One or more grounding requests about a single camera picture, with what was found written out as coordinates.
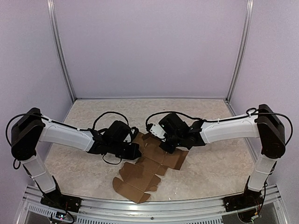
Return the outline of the brown cardboard box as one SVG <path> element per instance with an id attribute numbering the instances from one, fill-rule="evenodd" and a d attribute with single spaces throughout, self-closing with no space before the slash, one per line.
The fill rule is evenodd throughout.
<path id="1" fill-rule="evenodd" d="M 159 147 L 160 141 L 143 133 L 138 133 L 134 143 L 139 145 L 142 156 L 134 164 L 125 162 L 119 170 L 121 178 L 115 177 L 112 186 L 126 199 L 143 203 L 150 198 L 151 192 L 157 191 L 160 177 L 169 168 L 181 169 L 188 151 L 175 148 L 170 154 Z"/>

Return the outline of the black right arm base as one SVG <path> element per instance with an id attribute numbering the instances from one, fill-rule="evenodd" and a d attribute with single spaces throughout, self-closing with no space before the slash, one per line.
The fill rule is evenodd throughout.
<path id="1" fill-rule="evenodd" d="M 246 182 L 244 191 L 233 196 L 226 196 L 223 198 L 226 212 L 242 210 L 245 208 L 262 205 L 264 196 L 260 191 L 252 191 L 248 188 L 249 178 Z"/>

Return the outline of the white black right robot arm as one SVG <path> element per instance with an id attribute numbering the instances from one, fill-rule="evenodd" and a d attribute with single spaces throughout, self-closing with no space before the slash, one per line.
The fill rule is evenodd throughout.
<path id="1" fill-rule="evenodd" d="M 249 207 L 257 200 L 257 193 L 266 182 L 277 160 L 285 153 L 285 127 L 278 114 L 261 104 L 257 110 L 247 110 L 246 114 L 228 119 L 199 119 L 188 126 L 175 113 L 165 116 L 150 132 L 162 140 L 163 150 L 173 153 L 176 147 L 191 149 L 220 140 L 238 138 L 259 138 L 262 151 L 249 177 L 247 190 L 239 196 L 239 203 Z"/>

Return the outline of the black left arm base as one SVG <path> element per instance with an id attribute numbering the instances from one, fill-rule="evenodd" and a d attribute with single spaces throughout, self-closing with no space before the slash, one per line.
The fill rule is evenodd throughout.
<path id="1" fill-rule="evenodd" d="M 49 193 L 43 193 L 41 204 L 61 209 L 65 212 L 71 211 L 78 213 L 82 199 L 80 197 L 62 194 L 55 177 L 52 176 L 52 178 L 55 183 L 55 188 Z"/>

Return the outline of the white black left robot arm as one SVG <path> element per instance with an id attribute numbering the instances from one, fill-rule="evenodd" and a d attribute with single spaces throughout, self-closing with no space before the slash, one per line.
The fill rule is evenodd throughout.
<path id="1" fill-rule="evenodd" d="M 15 117 L 18 121 L 13 126 L 7 125 L 5 133 L 12 156 L 57 208 L 65 204 L 65 196 L 36 151 L 39 142 L 72 147 L 88 154 L 113 154 L 120 160 L 135 160 L 142 155 L 139 144 L 134 143 L 139 130 L 130 127 L 127 120 L 116 120 L 110 127 L 96 130 L 96 125 L 82 129 L 55 121 L 43 116 L 35 107 Z"/>

